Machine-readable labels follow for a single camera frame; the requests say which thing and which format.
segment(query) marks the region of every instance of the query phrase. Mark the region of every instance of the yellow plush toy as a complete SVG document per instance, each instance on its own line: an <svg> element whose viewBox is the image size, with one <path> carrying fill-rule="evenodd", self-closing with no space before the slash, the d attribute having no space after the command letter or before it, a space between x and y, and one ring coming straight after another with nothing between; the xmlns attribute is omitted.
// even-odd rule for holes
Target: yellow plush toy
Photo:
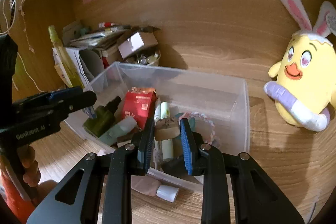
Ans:
<svg viewBox="0 0 336 224"><path fill-rule="evenodd" d="M264 90L286 122L321 131L330 120L327 104L336 108L336 53L325 38L331 33L329 19L336 17L336 10L323 2L312 28L301 0L281 2L301 30L293 34L282 61L270 68L269 76L277 80L266 83Z"/></svg>

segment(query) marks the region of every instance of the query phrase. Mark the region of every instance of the plastic storage bin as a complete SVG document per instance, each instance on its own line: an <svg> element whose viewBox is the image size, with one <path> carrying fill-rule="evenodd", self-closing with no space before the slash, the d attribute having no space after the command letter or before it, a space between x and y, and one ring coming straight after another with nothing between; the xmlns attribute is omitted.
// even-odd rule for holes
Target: plastic storage bin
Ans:
<svg viewBox="0 0 336 224"><path fill-rule="evenodd" d="M244 79L189 70L141 66L115 62L86 87L97 94L94 106L106 105L116 96L122 99L132 87L154 87L161 101L170 103L171 117L179 112L204 113L215 124L216 140L224 153L237 155L249 152L250 118L247 84ZM120 115L123 102L116 116ZM115 150L82 127L87 116L82 111L69 115L67 124L83 139L90 139L103 149ZM192 191L202 191L203 185L176 178L150 168L148 174Z"/></svg>

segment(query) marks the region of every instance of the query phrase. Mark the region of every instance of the red package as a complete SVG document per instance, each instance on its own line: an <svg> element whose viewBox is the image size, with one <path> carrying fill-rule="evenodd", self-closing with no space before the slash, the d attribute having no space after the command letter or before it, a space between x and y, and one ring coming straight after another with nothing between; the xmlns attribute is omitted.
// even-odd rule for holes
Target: red package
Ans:
<svg viewBox="0 0 336 224"><path fill-rule="evenodd" d="M122 119L127 116L133 117L143 130L148 116L155 111L155 102L154 88L132 88L126 93L121 117Z"/></svg>

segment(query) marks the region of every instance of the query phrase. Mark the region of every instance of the plush toy eye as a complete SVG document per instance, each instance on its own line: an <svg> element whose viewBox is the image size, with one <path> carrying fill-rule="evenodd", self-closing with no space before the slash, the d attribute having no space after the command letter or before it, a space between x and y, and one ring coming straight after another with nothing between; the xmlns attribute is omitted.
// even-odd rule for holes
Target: plush toy eye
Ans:
<svg viewBox="0 0 336 224"><path fill-rule="evenodd" d="M308 64L311 61L311 53L310 51L305 51L303 52L302 56L301 56L301 67L306 67L308 66Z"/></svg>
<svg viewBox="0 0 336 224"><path fill-rule="evenodd" d="M290 47L288 51L288 62L292 60L293 54L294 54L294 48Z"/></svg>

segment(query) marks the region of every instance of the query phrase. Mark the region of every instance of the orange beak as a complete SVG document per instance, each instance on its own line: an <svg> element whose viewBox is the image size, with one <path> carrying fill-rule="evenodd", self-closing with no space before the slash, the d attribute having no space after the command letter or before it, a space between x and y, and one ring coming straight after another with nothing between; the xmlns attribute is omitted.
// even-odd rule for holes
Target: orange beak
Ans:
<svg viewBox="0 0 336 224"><path fill-rule="evenodd" d="M292 80L299 80L302 77L302 71L297 68L296 63L292 63L290 66L286 65L285 75Z"/></svg>

